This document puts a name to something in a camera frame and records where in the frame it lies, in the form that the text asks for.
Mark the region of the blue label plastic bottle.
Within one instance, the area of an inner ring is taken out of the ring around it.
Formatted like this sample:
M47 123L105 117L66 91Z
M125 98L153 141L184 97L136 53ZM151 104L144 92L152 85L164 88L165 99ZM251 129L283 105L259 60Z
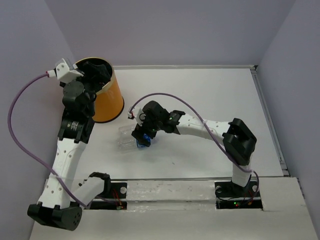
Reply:
M149 144L149 146L157 143L158 139L153 138L151 139L148 135L143 135L143 140L145 140L146 143ZM128 152L128 151L134 151L134 150L141 150L143 148L147 148L148 146L139 142L137 139L135 139L131 135L121 135L119 139L117 140L118 148L121 151Z

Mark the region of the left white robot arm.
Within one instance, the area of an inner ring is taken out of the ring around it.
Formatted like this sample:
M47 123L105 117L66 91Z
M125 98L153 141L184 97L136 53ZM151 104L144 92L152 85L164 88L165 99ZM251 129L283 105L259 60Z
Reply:
M93 172L71 192L74 177L94 127L97 93L111 80L110 68L105 64L85 61L77 68L60 63L55 68L63 88L61 125L53 172L36 204L28 207L27 214L37 223L74 231L96 197L110 194L111 178L106 173Z

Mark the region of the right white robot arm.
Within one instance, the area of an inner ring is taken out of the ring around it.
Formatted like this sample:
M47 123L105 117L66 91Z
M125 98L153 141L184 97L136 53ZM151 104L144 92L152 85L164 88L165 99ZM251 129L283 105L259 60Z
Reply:
M128 118L136 121L131 135L139 146L149 147L159 131L214 141L232 162L231 181L221 192L240 197L248 191L252 176L251 157L257 138L241 119L234 118L230 122L206 120L180 110L169 112L153 100L143 108L132 107Z

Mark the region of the orange cylindrical bin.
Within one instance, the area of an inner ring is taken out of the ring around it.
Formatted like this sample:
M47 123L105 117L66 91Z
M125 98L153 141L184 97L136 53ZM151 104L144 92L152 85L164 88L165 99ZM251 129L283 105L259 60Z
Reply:
M118 118L124 110L125 101L112 64L100 57L86 57L75 64L90 77L95 86L93 120L104 124Z

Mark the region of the clear bottle upper left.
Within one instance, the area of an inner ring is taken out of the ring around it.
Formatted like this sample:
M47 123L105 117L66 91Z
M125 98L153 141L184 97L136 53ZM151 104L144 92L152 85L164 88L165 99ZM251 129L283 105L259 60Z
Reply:
M118 134L120 139L132 138L132 132L135 130L136 125L125 125L118 128Z

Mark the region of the white cardboard front panel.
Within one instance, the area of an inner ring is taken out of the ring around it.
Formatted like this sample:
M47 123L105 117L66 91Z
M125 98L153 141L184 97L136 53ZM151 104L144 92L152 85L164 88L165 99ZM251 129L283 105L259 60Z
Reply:
M217 209L211 180L127 183L125 210L85 210L74 231L35 223L33 240L315 240L294 177L263 177L262 208Z

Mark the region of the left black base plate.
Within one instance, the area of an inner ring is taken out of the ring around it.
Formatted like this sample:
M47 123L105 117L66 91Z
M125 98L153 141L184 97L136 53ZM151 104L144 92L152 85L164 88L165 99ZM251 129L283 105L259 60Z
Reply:
M128 183L112 181L110 191L101 193L90 204L90 210L126 210Z

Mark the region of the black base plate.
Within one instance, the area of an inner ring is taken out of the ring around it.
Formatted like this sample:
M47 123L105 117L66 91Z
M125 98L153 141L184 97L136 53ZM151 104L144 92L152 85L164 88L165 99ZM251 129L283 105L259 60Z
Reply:
M128 183L112 181L110 191L101 193L90 204L90 210L126 210Z
M250 181L246 187L232 181L217 181L215 187L215 206L218 210L263 209L261 194L257 182Z

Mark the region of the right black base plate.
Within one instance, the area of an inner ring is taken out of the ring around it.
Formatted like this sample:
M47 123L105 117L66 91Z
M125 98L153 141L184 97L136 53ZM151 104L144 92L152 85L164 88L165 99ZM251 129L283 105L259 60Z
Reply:
M263 209L261 194L257 182L250 181L246 187L232 181L217 181L215 187L215 206L218 210Z

